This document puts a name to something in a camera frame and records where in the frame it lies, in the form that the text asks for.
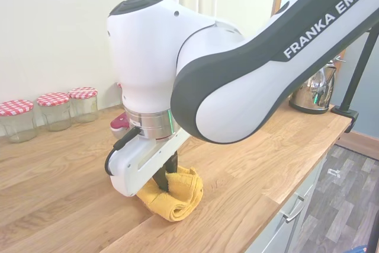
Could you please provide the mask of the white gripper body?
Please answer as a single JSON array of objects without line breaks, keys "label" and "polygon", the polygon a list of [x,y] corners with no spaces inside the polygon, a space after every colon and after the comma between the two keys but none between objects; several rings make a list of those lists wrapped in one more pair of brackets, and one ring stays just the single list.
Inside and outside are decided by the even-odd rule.
[{"label": "white gripper body", "polygon": [[113,187],[131,197],[190,137],[184,130],[164,139],[147,139],[140,130],[130,130],[113,146],[105,160],[105,171]]}]

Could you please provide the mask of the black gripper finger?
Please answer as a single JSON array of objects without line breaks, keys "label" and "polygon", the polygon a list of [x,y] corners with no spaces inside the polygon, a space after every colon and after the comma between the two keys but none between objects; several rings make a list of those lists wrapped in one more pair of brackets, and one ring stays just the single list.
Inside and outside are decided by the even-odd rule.
[{"label": "black gripper finger", "polygon": [[168,192],[169,191],[169,185],[168,185],[166,173],[167,173],[166,165],[163,164],[162,167],[160,167],[157,170],[157,172],[153,175],[153,179],[162,191]]},{"label": "black gripper finger", "polygon": [[176,173],[178,170],[178,153],[175,152],[167,161],[166,161],[166,171],[167,173]]}]

